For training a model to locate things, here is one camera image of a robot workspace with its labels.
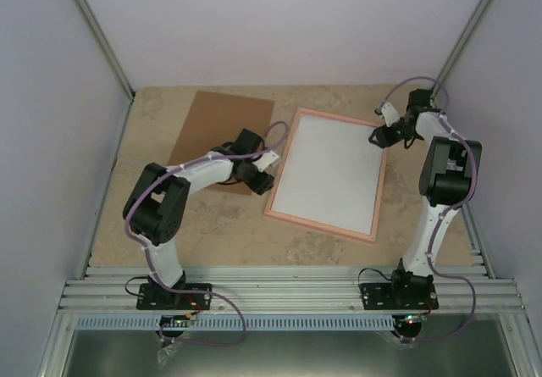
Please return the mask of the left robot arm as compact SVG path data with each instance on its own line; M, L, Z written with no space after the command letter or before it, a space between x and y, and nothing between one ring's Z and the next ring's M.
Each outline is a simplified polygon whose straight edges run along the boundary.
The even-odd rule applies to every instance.
M190 162L143 169L122 213L126 235L141 245L150 269L135 294L137 309L209 309L212 286L188 283L177 255L175 237L188 198L213 185L242 184L262 195L274 187L268 168L279 159L261 136L244 129L234 141Z

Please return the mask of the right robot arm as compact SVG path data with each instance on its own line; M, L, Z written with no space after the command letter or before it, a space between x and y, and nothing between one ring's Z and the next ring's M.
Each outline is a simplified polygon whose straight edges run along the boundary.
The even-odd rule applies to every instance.
M436 309L435 260L451 221L473 197L482 145L452 128L429 90L411 91L403 115L388 101L376 113L384 124L373 130L370 143L409 148L420 140L429 149L418 182L423 208L413 242L384 282L360 284L362 303L367 310Z

